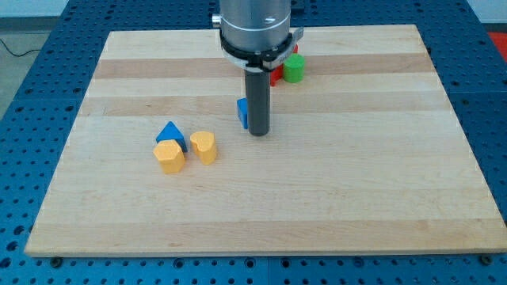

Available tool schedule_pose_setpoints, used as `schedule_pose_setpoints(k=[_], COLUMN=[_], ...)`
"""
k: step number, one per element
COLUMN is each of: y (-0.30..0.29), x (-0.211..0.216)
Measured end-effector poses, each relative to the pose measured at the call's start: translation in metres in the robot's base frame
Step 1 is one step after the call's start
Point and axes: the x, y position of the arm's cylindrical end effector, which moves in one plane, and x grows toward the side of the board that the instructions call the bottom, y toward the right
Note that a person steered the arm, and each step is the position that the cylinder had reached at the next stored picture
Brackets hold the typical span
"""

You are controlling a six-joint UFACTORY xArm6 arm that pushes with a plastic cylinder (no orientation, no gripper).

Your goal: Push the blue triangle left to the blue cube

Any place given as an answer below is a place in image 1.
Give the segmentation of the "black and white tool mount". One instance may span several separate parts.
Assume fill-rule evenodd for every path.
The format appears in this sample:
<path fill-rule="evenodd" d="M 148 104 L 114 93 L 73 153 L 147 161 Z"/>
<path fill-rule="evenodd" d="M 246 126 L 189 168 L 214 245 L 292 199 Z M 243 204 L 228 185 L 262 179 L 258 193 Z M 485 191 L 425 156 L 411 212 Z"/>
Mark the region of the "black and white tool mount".
<path fill-rule="evenodd" d="M 303 37 L 304 28 L 290 32 L 281 44 L 265 51 L 246 51 L 233 47 L 219 32 L 221 48 L 225 59 L 235 66 L 253 73 L 272 72 L 282 65 L 294 52 L 298 41 Z"/>

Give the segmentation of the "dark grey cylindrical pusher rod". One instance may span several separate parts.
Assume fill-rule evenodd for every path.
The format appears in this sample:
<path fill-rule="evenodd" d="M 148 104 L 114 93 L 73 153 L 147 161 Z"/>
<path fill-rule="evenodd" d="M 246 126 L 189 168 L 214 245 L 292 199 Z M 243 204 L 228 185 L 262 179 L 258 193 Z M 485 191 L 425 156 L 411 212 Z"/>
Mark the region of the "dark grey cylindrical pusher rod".
<path fill-rule="evenodd" d="M 270 74 L 246 70 L 245 87 L 249 133 L 267 135 L 270 128 Z"/>

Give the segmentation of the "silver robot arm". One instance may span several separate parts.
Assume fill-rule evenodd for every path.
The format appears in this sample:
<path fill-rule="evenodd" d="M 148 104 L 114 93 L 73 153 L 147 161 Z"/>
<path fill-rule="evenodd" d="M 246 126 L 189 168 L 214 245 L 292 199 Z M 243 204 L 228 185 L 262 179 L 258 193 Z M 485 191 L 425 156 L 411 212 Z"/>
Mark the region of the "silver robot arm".
<path fill-rule="evenodd" d="M 220 0 L 212 24 L 223 55 L 244 70 L 248 131 L 270 130 L 270 74 L 293 53 L 304 29 L 290 30 L 289 0 Z"/>

